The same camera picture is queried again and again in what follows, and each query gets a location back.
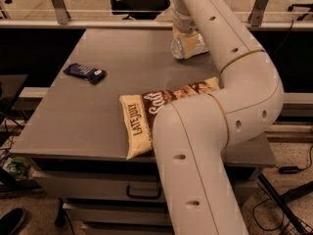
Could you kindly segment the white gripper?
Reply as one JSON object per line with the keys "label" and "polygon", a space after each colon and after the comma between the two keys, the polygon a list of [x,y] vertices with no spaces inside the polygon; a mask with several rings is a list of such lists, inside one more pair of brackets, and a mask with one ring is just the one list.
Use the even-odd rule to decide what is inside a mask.
{"label": "white gripper", "polygon": [[173,38],[179,38],[181,36],[181,32],[187,33],[182,37],[182,44],[184,47],[185,57],[191,58],[195,54],[199,35],[196,32],[189,32],[195,31],[197,26],[190,15],[181,14],[175,9],[171,11],[171,15],[174,24],[172,27]]}

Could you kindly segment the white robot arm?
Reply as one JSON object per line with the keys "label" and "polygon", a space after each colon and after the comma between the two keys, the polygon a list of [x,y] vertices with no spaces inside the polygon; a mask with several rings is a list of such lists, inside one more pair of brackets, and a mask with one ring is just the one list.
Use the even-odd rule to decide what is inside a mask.
{"label": "white robot arm", "polygon": [[284,88],[261,44],[223,0],[182,0],[220,72],[220,90],[156,116],[157,168],[175,235],[248,235],[221,152],[278,117]]}

